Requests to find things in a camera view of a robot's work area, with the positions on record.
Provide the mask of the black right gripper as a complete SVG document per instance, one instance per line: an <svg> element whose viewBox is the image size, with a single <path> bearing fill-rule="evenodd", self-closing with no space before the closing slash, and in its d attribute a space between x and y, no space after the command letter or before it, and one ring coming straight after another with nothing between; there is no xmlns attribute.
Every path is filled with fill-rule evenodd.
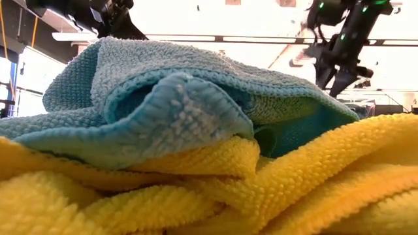
<svg viewBox="0 0 418 235"><path fill-rule="evenodd" d="M359 54L368 43L323 42L315 44L315 84L324 90L335 75L329 95L337 97L345 88L357 81L357 77L371 78L373 70L358 66Z"/></svg>

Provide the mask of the yellow microfiber towel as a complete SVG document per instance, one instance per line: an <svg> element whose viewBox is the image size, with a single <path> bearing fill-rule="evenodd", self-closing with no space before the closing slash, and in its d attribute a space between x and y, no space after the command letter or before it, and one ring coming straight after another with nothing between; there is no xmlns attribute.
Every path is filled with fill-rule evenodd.
<svg viewBox="0 0 418 235"><path fill-rule="evenodd" d="M259 152L234 137L108 171L0 138L0 235L418 235L418 115Z"/></svg>

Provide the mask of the light blue microfiber towel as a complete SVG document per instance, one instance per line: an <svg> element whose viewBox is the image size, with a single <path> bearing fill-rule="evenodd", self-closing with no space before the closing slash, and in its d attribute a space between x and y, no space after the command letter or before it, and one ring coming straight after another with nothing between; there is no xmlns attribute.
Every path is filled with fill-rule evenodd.
<svg viewBox="0 0 418 235"><path fill-rule="evenodd" d="M127 168L232 136L279 157L357 114L311 82L192 46L103 38L43 96L45 113L0 136L100 168Z"/></svg>

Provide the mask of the black monitor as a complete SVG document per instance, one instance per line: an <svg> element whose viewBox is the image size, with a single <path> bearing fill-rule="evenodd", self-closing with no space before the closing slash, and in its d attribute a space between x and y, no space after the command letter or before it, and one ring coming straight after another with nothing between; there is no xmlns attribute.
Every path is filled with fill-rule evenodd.
<svg viewBox="0 0 418 235"><path fill-rule="evenodd" d="M404 109L402 105L377 104L375 105L375 115L400 114Z"/></svg>

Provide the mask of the blue metal post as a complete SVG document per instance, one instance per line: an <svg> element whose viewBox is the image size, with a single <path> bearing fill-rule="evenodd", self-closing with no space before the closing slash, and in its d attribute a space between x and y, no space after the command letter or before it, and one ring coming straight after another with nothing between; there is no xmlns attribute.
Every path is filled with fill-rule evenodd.
<svg viewBox="0 0 418 235"><path fill-rule="evenodd" d="M14 108L15 108L15 104L16 104L16 79L17 79L17 68L18 68L18 64L11 62L10 63L10 80L9 80L9 84L10 84L10 92L8 95L8 98L12 101L12 104L9 106L8 108L8 114L10 117L14 116Z"/></svg>

